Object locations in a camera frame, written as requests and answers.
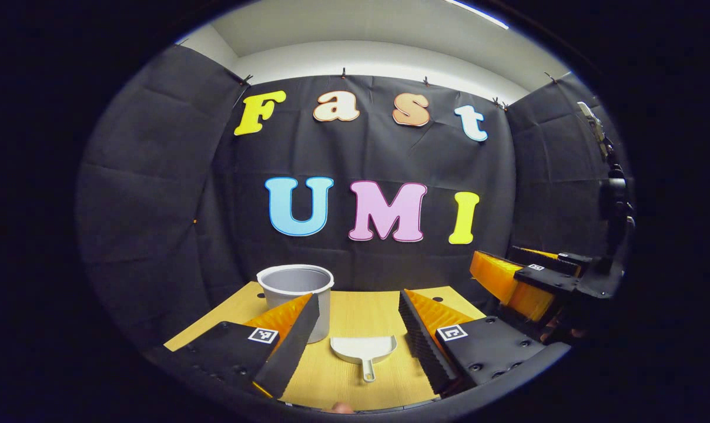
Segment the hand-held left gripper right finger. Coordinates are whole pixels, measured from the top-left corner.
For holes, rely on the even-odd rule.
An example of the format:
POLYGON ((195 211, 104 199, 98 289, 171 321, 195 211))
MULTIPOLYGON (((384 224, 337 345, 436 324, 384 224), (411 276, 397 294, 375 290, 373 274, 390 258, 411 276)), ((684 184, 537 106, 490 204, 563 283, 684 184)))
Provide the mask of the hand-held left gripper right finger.
POLYGON ((398 313, 410 353, 440 397, 485 385, 545 348, 496 316, 473 318, 415 291, 400 292, 398 313))

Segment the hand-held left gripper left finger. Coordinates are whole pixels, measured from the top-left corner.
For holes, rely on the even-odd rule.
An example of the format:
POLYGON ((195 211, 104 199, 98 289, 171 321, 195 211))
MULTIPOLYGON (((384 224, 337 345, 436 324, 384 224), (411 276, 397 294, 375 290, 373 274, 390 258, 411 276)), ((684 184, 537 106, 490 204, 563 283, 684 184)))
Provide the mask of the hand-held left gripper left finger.
POLYGON ((306 350, 319 298, 260 308, 252 292, 238 292, 150 349, 150 363, 214 401, 277 401, 306 350))

